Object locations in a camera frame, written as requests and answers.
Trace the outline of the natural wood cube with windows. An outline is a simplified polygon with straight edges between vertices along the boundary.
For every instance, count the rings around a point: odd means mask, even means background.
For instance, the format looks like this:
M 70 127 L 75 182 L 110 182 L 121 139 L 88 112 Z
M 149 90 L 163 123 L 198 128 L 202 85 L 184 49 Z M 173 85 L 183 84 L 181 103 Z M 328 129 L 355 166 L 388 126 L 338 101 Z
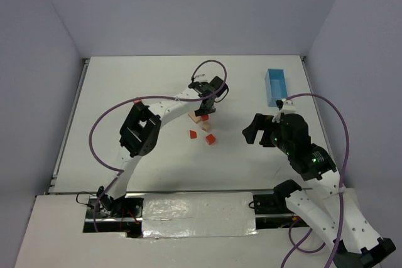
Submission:
M 210 123 L 207 122 L 207 121 L 204 121 L 204 122 L 202 123 L 201 129 L 202 129 L 204 132 L 210 132 L 210 129 L 211 129 Z

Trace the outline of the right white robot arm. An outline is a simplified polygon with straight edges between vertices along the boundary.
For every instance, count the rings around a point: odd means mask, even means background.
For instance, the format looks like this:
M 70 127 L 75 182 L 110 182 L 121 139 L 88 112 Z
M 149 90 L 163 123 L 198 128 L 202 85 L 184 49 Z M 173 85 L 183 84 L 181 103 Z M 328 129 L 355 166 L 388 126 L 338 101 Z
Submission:
M 366 220 L 340 183 L 340 172 L 329 153 L 311 142 L 308 125 L 298 114 L 282 114 L 278 120 L 256 114 L 243 131 L 248 144 L 258 131 L 262 147 L 275 147 L 320 200 L 317 205 L 301 186 L 286 180 L 273 189 L 276 206 L 299 216 L 331 249 L 336 267 L 374 267 L 396 250 Z

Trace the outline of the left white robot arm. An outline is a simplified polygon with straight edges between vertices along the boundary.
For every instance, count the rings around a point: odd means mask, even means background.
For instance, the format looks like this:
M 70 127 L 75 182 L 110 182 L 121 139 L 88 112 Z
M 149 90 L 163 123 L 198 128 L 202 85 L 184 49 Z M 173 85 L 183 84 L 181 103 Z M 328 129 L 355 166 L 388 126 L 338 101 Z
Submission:
M 112 216 L 122 210 L 129 180 L 142 157 L 155 148 L 163 126 L 187 113 L 214 113 L 215 99 L 228 89 L 223 79 L 216 76 L 209 82 L 192 82 L 169 99 L 150 105 L 133 104 L 119 130 L 116 176 L 111 185 L 101 186 L 97 192 L 102 207 Z

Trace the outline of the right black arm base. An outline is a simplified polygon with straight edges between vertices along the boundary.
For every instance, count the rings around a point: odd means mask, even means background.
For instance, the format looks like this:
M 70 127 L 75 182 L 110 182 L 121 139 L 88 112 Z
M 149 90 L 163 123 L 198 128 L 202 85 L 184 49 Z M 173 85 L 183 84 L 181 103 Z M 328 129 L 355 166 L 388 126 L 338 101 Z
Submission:
M 253 195 L 248 207 L 254 211 L 258 230 L 289 228 L 300 217 L 285 208 L 274 193 Z

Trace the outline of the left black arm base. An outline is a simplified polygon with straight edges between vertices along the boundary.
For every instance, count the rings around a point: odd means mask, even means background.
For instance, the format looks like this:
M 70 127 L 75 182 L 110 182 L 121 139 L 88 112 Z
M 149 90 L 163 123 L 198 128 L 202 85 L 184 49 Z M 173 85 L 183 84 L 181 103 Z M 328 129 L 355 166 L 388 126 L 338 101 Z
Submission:
M 98 206 L 95 213 L 98 232 L 122 232 L 131 238 L 142 237 L 143 202 L 144 198 L 129 197 L 123 208 L 113 214 Z

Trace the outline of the blue plastic box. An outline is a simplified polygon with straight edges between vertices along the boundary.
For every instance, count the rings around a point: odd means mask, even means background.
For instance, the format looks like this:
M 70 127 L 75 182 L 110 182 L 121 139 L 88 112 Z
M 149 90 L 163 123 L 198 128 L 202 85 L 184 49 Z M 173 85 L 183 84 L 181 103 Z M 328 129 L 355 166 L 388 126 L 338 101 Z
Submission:
M 269 107 L 276 107 L 276 101 L 288 96 L 285 73 L 282 69 L 268 69 L 264 78 L 266 98 Z

